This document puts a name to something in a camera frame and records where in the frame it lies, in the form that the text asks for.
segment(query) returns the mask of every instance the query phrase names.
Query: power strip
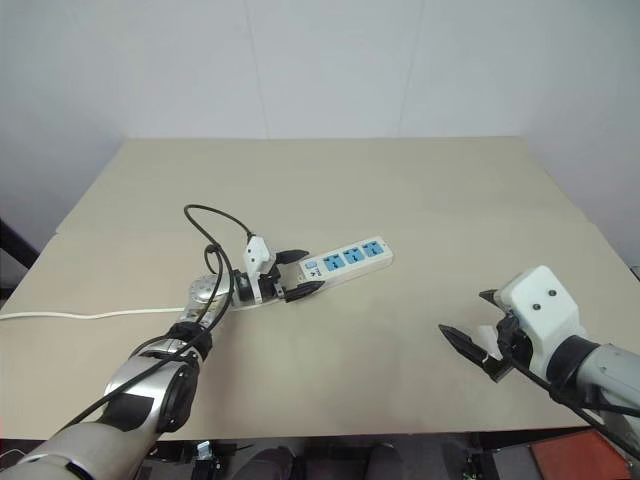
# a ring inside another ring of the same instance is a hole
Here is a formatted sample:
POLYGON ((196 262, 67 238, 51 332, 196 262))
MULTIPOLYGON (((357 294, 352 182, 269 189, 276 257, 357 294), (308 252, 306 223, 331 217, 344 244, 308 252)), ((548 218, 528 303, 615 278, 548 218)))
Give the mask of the power strip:
POLYGON ((367 238, 298 262, 298 280, 324 281, 324 289, 380 270, 392 261, 393 252, 382 237, 367 238))

